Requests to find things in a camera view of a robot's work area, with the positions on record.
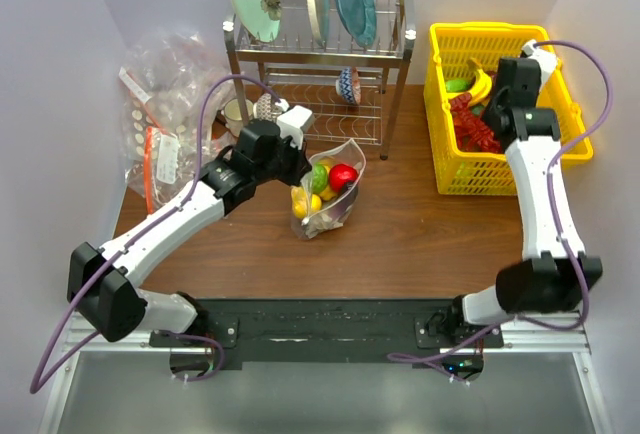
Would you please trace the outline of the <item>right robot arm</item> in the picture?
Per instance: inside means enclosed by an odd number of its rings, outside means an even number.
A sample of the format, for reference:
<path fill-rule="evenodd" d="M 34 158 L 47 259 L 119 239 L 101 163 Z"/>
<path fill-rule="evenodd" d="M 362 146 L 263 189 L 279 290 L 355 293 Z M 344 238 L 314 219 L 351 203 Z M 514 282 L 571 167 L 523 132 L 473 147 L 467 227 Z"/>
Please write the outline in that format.
<path fill-rule="evenodd" d="M 573 218 L 560 166 L 563 145 L 556 112 L 538 106 L 550 62 L 533 56 L 503 57 L 496 88 L 482 115 L 499 141 L 515 181 L 523 228 L 522 259 L 502 269 L 495 283 L 456 297 L 430 332 L 469 346 L 502 323 L 520 318 L 537 326 L 541 314 L 591 311 L 590 289 L 602 261 L 586 252 Z"/>

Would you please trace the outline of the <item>green toy lime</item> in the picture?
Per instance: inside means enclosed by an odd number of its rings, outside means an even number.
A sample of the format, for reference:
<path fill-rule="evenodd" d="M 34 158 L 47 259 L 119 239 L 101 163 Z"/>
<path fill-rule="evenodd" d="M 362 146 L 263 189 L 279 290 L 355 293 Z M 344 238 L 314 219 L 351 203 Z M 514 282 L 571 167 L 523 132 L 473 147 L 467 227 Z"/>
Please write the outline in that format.
<path fill-rule="evenodd" d="M 328 184 L 329 173 L 326 169 L 326 166 L 320 163 L 315 164 L 312 168 L 312 192 L 316 195 L 319 195 L 327 188 Z"/>

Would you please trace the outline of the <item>red toy apple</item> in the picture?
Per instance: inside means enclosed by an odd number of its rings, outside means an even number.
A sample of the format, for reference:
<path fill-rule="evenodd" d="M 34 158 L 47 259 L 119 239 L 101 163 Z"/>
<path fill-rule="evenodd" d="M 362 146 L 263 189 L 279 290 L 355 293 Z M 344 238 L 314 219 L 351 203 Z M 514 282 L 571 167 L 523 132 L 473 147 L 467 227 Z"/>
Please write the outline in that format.
<path fill-rule="evenodd" d="M 359 172 L 354 167 L 341 163 L 334 165 L 328 176 L 331 189 L 339 193 L 347 183 L 353 183 L 358 179 Z"/>

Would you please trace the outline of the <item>yellow toy pepper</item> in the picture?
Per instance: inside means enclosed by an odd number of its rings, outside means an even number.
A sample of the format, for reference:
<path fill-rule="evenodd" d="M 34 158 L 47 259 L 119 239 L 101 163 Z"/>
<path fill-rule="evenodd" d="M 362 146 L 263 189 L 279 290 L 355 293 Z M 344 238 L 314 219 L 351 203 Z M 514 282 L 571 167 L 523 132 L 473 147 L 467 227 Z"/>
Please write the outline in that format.
<path fill-rule="evenodd" d="M 324 169 L 326 170 L 327 174 L 330 174 L 330 171 L 333 167 L 333 162 L 331 159 L 322 159 L 319 162 L 319 165 L 323 166 Z M 330 183 L 326 184 L 325 189 L 319 193 L 319 197 L 324 201 L 324 202 L 329 202 L 332 201 L 333 199 L 335 199 L 337 197 L 337 193 L 331 188 Z"/>

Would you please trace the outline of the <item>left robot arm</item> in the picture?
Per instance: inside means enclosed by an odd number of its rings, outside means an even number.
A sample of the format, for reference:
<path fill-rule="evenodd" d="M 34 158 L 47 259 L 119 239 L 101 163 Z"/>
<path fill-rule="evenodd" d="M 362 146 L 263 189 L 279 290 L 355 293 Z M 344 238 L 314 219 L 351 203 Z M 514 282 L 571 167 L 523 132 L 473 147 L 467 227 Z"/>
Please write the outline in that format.
<path fill-rule="evenodd" d="M 191 296 L 146 291 L 146 277 L 174 250 L 251 199 L 259 185 L 300 184 L 310 172 L 297 111 L 276 121 L 253 120 L 237 143 L 204 164 L 170 202 L 129 232 L 95 248 L 81 244 L 71 256 L 68 300 L 109 342 L 137 329 L 169 331 L 196 346 L 209 330 L 207 311 Z"/>

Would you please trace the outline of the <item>clear zip top bag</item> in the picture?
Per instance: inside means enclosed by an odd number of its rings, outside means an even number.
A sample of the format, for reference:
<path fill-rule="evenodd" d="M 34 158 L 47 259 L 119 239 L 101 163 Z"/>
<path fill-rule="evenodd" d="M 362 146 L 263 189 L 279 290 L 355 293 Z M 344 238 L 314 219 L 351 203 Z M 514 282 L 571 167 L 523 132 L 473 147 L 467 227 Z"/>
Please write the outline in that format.
<path fill-rule="evenodd" d="M 312 155 L 309 159 L 309 162 L 313 168 L 315 164 L 319 163 L 322 159 L 326 159 L 326 158 L 332 160 L 333 166 L 336 164 L 344 163 L 354 167 L 359 172 L 358 179 L 353 183 L 351 182 L 347 183 L 343 187 L 343 189 L 339 193 L 337 193 L 337 197 L 335 199 L 329 202 L 324 202 L 321 199 L 322 208 L 318 211 L 318 212 L 328 211 L 331 216 L 335 216 L 335 217 L 341 216 L 342 214 L 346 214 L 348 218 L 359 194 L 359 184 L 366 168 L 365 155 L 362 149 L 360 148 L 360 146 L 356 143 L 356 141 L 354 139 L 349 139 L 343 144 L 339 145 L 338 147 Z M 308 196 L 310 196 L 311 194 L 314 194 L 312 192 L 311 182 L 312 182 L 312 170 L 310 173 L 304 176 L 301 182 L 301 185 L 296 187 L 304 188 Z M 300 239 L 304 239 L 302 237 L 302 228 L 301 228 L 302 220 L 297 219 L 292 213 L 291 227 L 294 233 Z"/>

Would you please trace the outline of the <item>yellow toy lemon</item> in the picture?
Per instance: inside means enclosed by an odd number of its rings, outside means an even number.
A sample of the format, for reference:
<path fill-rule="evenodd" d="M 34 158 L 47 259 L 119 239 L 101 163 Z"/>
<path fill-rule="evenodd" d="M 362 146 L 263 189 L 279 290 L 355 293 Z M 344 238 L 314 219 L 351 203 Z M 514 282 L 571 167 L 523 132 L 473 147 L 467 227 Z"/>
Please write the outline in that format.
<path fill-rule="evenodd" d="M 322 200 L 317 194 L 308 196 L 302 187 L 291 188 L 292 213 L 297 219 L 304 219 L 322 208 Z"/>

